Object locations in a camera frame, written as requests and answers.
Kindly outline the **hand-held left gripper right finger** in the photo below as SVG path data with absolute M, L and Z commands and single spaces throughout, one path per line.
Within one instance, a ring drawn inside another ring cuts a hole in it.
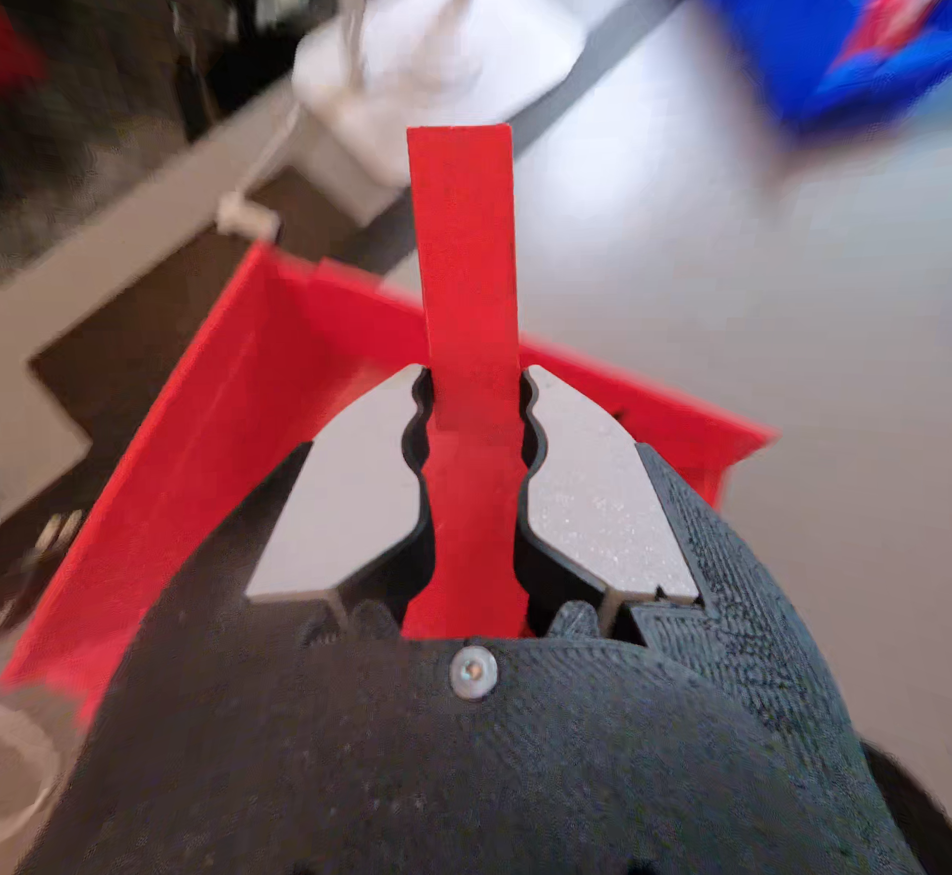
M 615 416 L 542 366 L 521 374 L 515 574 L 527 627 L 568 602 L 614 631 L 625 607 L 700 609 L 700 588 L 637 441 Z

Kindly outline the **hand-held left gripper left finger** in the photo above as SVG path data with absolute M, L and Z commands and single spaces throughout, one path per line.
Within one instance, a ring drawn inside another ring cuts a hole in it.
M 408 365 L 312 440 L 245 589 L 258 603 L 409 603 L 434 571 L 422 466 L 432 378 Z

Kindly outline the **red plastic bin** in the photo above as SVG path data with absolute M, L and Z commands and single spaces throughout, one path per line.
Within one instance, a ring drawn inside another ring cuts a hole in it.
M 47 686 L 87 723 L 146 612 L 202 541 L 332 414 L 419 364 L 434 372 L 435 581 L 404 634 L 519 634 L 527 597 L 503 570 L 516 516 L 518 377 L 540 365 L 654 448 L 712 506 L 728 470 L 778 433 L 691 396 L 532 342 L 517 344 L 514 281 L 448 275 L 423 307 L 342 266 L 254 245 L 138 429 L 2 676 Z

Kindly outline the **red long block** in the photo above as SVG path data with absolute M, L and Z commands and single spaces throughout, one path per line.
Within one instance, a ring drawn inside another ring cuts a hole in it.
M 512 132 L 407 133 L 422 305 L 445 462 L 440 488 L 475 532 L 508 540 L 519 458 Z

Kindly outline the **blue plastic bin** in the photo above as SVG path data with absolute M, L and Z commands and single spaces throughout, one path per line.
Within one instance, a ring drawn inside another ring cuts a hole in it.
M 905 114 L 950 80 L 950 0 L 897 52 L 845 48 L 863 0 L 707 0 L 762 101 L 797 134 L 856 129 Z

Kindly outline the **black board on white stand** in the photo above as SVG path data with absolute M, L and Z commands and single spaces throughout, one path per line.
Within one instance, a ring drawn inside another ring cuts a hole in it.
M 290 108 L 253 166 L 222 195 L 223 234 L 273 241 L 279 216 L 250 192 L 314 119 L 374 186 L 409 184 L 407 131 L 510 119 L 563 83 L 586 34 L 555 0 L 337 0 L 303 37 Z

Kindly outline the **red storage box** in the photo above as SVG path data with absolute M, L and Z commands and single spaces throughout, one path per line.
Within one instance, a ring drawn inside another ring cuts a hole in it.
M 29 85 L 41 83 L 47 75 L 40 50 L 21 36 L 1 8 L 1 96 L 7 97 Z

